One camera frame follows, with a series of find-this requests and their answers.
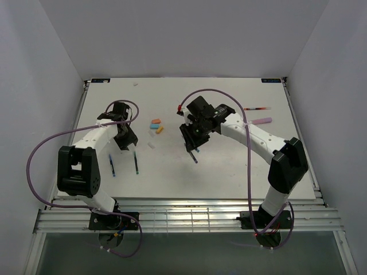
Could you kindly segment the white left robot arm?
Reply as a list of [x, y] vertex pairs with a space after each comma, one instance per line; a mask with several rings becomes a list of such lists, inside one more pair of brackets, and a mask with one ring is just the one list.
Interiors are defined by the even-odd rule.
[[116, 200], [101, 188], [98, 154], [110, 142], [121, 151], [136, 146], [138, 137], [129, 125], [96, 124], [83, 138], [58, 152], [57, 188], [70, 196], [78, 197], [92, 210], [103, 214], [101, 221], [109, 228], [117, 228], [122, 216], [115, 211]]

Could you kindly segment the green thin pen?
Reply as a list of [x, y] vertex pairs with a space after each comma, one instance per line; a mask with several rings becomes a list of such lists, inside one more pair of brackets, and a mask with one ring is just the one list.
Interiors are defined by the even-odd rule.
[[134, 155], [134, 163], [135, 163], [135, 172], [137, 175], [139, 175], [139, 166], [138, 166], [138, 158], [136, 155], [136, 151], [133, 152]]

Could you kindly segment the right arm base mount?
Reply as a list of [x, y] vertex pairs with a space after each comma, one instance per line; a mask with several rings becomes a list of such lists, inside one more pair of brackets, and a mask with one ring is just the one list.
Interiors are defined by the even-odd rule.
[[[253, 217], [255, 226], [259, 231], [263, 230], [273, 219], [273, 216], [270, 216], [263, 210], [253, 211]], [[242, 229], [253, 229], [249, 211], [241, 211], [236, 220], [240, 221]], [[291, 225], [291, 212], [289, 210], [283, 210], [270, 229], [290, 229]]]

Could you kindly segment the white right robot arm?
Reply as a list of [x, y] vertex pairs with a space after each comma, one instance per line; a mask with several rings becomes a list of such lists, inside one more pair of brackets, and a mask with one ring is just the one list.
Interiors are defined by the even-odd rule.
[[273, 227], [280, 220], [279, 212], [297, 183], [309, 170], [302, 142], [293, 137], [286, 140], [274, 136], [252, 123], [243, 122], [232, 110], [220, 109], [213, 116], [194, 116], [187, 108], [177, 112], [185, 122], [180, 131], [187, 152], [206, 143], [212, 132], [231, 138], [246, 146], [270, 165], [266, 198], [253, 214], [254, 221]]

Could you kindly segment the purple thin pen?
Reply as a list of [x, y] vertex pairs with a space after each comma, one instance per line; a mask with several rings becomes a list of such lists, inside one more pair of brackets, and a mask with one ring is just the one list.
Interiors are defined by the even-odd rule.
[[198, 163], [198, 160], [196, 159], [196, 157], [193, 155], [193, 153], [192, 152], [189, 152], [189, 155], [190, 155], [190, 157], [193, 159], [193, 161], [195, 162], [195, 164], [197, 164]]

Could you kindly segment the blue thin pen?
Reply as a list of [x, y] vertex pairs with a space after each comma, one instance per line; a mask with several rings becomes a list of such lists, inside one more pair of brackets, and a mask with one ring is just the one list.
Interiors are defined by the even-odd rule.
[[112, 176], [113, 176], [113, 177], [116, 177], [116, 172], [115, 172], [114, 162], [113, 162], [113, 160], [112, 160], [112, 156], [111, 156], [111, 154], [108, 154], [108, 158], [109, 158], [109, 162], [110, 162], [110, 167], [111, 167]]

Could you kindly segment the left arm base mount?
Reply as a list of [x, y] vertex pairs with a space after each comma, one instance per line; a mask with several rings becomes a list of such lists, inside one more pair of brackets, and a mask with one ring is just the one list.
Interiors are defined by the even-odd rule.
[[88, 229], [93, 231], [115, 230], [119, 231], [125, 228], [126, 230], [138, 230], [137, 223], [128, 217], [116, 215], [102, 215], [91, 213]]

